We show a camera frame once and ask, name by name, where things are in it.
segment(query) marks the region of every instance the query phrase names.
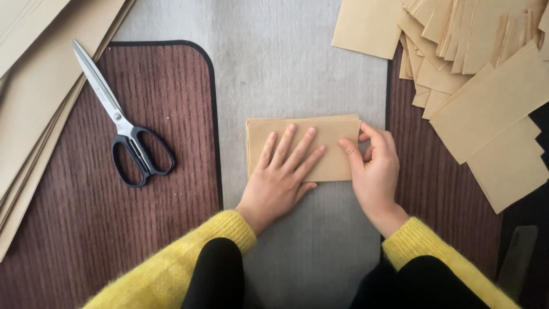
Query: black pants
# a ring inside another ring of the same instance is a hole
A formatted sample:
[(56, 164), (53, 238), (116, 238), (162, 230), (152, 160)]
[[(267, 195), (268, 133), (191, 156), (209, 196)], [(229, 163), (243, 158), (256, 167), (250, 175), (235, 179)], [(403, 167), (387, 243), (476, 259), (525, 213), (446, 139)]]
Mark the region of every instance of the black pants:
[[(242, 308), (244, 269), (231, 240), (209, 241), (198, 256), (181, 309)], [(432, 256), (417, 257), (396, 271), (383, 261), (358, 286), (350, 309), (363, 308), (489, 309), (451, 269)]]

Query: scissor blade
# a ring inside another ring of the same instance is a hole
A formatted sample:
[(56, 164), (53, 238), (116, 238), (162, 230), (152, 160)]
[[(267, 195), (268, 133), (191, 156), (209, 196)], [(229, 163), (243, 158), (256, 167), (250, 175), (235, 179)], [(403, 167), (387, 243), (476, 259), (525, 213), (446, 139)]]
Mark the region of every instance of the scissor blade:
[(113, 92), (109, 88), (109, 85), (107, 85), (107, 82), (101, 75), (101, 72), (97, 69), (96, 65), (93, 63), (86, 51), (74, 39), (72, 40), (72, 47), (74, 48), (76, 58), (78, 59), (84, 74), (88, 78), (89, 84), (96, 92), (97, 97), (103, 104), (105, 110), (107, 110), (107, 113), (109, 113), (111, 119), (116, 122), (117, 119), (114, 119), (114, 115), (116, 113), (123, 115), (123, 113), (120, 109), (118, 101), (113, 95)]

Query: knit cuff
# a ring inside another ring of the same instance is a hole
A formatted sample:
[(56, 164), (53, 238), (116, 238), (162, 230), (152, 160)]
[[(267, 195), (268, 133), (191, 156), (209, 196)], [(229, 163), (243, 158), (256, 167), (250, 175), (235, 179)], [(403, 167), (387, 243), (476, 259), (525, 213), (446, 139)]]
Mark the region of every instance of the knit cuff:
[(209, 239), (228, 238), (234, 241), (242, 254), (246, 254), (256, 243), (254, 231), (236, 211), (223, 211), (211, 217), (196, 229), (198, 235), (208, 235)]
[(390, 262), (400, 270), (412, 259), (430, 255), (440, 260), (452, 250), (435, 232), (421, 222), (418, 218), (412, 217), (391, 237), (382, 244)]

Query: scissors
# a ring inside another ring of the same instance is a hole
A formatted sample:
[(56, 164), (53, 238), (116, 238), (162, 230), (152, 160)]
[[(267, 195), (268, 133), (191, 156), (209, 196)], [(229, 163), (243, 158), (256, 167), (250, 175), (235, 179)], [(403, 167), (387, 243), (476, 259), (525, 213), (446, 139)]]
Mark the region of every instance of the scissors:
[[(76, 42), (76, 40), (72, 40), (72, 47), (74, 48), (76, 58), (78, 58), (78, 62), (80, 63), (84, 74), (88, 78), (89, 84), (96, 92), (101, 104), (118, 129), (118, 134), (114, 137), (111, 145), (111, 153), (113, 155), (114, 166), (116, 167), (116, 171), (118, 172), (120, 179), (122, 179), (122, 182), (128, 187), (142, 187), (147, 183), (147, 178), (149, 176), (164, 176), (171, 172), (176, 161), (172, 151), (168, 148), (164, 140), (150, 130), (132, 125), (124, 117), (122, 109), (113, 95), (113, 92), (109, 88), (109, 85), (107, 85), (107, 82), (105, 82), (101, 72), (99, 72), (86, 51), (82, 48), (82, 46), (80, 46), (80, 44), (78, 44), (78, 42)], [(139, 139), (139, 137), (144, 133), (154, 137), (157, 142), (164, 147), (164, 150), (169, 155), (171, 163), (167, 170), (160, 170), (155, 164), (155, 160), (151, 160), (151, 155), (148, 149)], [(117, 144), (122, 144), (124, 146), (137, 165), (139, 172), (141, 173), (140, 182), (133, 182), (124, 172), (120, 161), (120, 156), (118, 155), (119, 153), (115, 151)]]

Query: scissor handle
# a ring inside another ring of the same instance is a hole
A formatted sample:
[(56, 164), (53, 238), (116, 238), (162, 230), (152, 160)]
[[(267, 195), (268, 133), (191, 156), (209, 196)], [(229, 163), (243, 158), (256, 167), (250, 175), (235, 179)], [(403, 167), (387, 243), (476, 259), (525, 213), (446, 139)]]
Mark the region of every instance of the scissor handle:
[[(139, 137), (139, 133), (147, 133), (153, 138), (156, 139), (158, 143), (162, 145), (168, 156), (170, 157), (170, 167), (167, 170), (161, 170), (157, 165), (155, 160), (151, 160), (151, 155), (148, 150), (148, 148), (142, 143), (141, 138)], [(120, 176), (120, 179), (122, 182), (128, 186), (128, 187), (142, 187), (147, 183), (147, 178), (149, 178), (150, 175), (159, 175), (164, 176), (167, 175), (169, 172), (172, 171), (172, 169), (175, 167), (175, 156), (173, 155), (172, 151), (168, 148), (166, 142), (160, 136), (156, 135), (150, 130), (147, 130), (145, 128), (141, 128), (138, 126), (134, 126), (132, 131), (130, 132), (130, 137), (126, 135), (116, 135), (113, 139), (113, 143), (111, 146), (111, 153), (113, 155), (113, 162), (114, 166), (116, 168), (116, 171), (118, 172), (118, 175)], [(118, 155), (118, 152), (116, 151), (116, 145), (122, 144), (124, 148), (128, 151), (130, 156), (132, 157), (133, 161), (137, 165), (137, 168), (139, 169), (139, 172), (141, 173), (141, 181), (138, 183), (134, 183), (130, 180), (126, 172), (124, 172), (124, 169), (122, 168), (122, 164), (120, 161), (120, 156)]]

